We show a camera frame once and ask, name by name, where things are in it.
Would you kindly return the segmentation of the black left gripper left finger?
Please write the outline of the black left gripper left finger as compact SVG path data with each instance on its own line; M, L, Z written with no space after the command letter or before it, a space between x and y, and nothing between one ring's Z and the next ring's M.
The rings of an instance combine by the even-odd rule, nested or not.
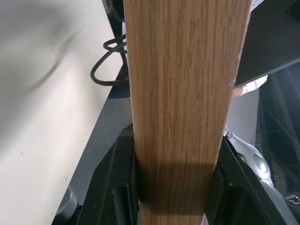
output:
M80 212L80 223L136 225L138 211L133 126L129 125L96 167Z

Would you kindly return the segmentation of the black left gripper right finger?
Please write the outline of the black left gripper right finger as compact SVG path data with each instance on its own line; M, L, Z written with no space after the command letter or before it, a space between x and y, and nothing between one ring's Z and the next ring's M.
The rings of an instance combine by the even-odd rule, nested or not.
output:
M221 142L205 215L210 225L281 225L283 217L227 138Z

